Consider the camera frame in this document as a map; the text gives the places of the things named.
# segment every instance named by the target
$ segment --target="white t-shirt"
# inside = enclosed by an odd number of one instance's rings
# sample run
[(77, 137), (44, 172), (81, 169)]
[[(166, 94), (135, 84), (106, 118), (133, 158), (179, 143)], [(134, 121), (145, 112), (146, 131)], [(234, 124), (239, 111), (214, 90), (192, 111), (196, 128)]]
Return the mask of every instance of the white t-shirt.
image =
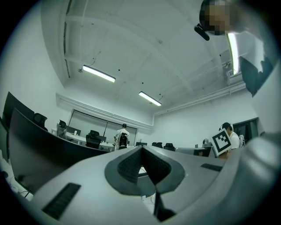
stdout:
[(240, 139), (238, 135), (234, 132), (230, 135), (231, 149), (238, 149), (240, 145)]

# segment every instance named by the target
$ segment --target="computer monitor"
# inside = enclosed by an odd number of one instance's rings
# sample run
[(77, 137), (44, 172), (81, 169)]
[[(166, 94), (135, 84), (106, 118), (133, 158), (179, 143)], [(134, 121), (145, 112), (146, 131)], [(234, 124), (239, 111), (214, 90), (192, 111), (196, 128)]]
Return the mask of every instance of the computer monitor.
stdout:
[(81, 160), (108, 153), (54, 136), (17, 109), (8, 144), (14, 178), (31, 193)]
[(139, 146), (139, 145), (148, 145), (148, 144), (147, 143), (143, 143), (143, 142), (137, 142), (136, 146)]
[(195, 148), (193, 151), (194, 156), (209, 157), (212, 147), (208, 148)]
[(97, 136), (98, 139), (101, 140), (101, 142), (106, 142), (106, 137), (104, 136)]
[(3, 121), (8, 128), (10, 128), (10, 122), (12, 118), (12, 113), (14, 108), (20, 111), (27, 119), (33, 120), (34, 112), (22, 104), (15, 96), (8, 92), (4, 111), (3, 111)]
[(7, 163), (9, 162), (8, 133), (9, 129), (0, 117), (0, 149)]
[(176, 148), (175, 152), (181, 152), (194, 156), (210, 157), (211, 148), (212, 146), (205, 148)]
[(76, 128), (73, 128), (73, 127), (69, 127), (69, 126), (66, 126), (66, 131), (71, 133), (71, 134), (74, 134), (75, 131), (77, 131), (77, 135), (80, 136), (81, 134), (81, 130), (78, 130)]

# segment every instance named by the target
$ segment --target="person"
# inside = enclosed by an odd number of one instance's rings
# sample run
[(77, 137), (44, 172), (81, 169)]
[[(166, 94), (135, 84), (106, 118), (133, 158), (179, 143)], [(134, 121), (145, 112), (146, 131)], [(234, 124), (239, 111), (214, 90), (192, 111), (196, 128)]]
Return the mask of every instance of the person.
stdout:
[(129, 141), (130, 140), (130, 133), (126, 130), (127, 128), (127, 124), (123, 124), (122, 125), (122, 129), (120, 130), (117, 130), (115, 136), (114, 136), (114, 150), (119, 150), (119, 141), (120, 141), (120, 137), (121, 137), (121, 134), (122, 133), (125, 133), (127, 134), (127, 140)]
[(227, 131), (227, 134), (230, 138), (231, 142), (231, 149), (238, 149), (240, 145), (240, 139), (239, 136), (233, 131), (232, 126), (230, 123), (224, 123), (222, 125), (222, 128)]
[(258, 14), (237, 0), (203, 0), (199, 21), (203, 30), (213, 35), (248, 32), (256, 37), (254, 47), (238, 58), (243, 81), (254, 96), (279, 59), (278, 45), (267, 26), (268, 15)]

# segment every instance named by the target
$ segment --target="crown molding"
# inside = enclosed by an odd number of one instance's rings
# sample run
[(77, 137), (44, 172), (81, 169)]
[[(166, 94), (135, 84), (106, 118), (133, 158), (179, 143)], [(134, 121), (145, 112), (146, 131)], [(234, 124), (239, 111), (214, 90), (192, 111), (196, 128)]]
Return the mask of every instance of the crown molding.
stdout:
[(126, 123), (128, 126), (137, 128), (139, 130), (151, 131), (154, 125), (154, 118), (152, 120), (152, 124), (143, 123), (137, 120), (116, 115), (112, 112), (108, 112), (97, 107), (93, 107), (73, 98), (68, 98), (59, 93), (56, 93), (56, 102), (58, 106), (68, 107), (73, 110), (86, 113), (88, 115), (95, 116), (103, 120), (108, 120), (110, 122), (120, 124)]

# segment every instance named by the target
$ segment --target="window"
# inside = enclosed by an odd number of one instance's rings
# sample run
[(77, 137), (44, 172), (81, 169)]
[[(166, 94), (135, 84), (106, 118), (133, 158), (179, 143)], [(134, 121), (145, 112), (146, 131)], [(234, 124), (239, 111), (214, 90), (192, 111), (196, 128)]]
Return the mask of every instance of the window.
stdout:
[(233, 124), (233, 130), (238, 136), (243, 135), (245, 143), (247, 143), (252, 138), (258, 136), (256, 121), (257, 119), (253, 119)]
[[(100, 136), (106, 137), (109, 143), (114, 143), (116, 131), (122, 128), (122, 124), (99, 119), (76, 110), (72, 114), (69, 126), (81, 130), (80, 136), (82, 137), (86, 137), (90, 130), (97, 131), (100, 133)], [(126, 130), (130, 133), (130, 145), (134, 145), (137, 129), (127, 127)]]

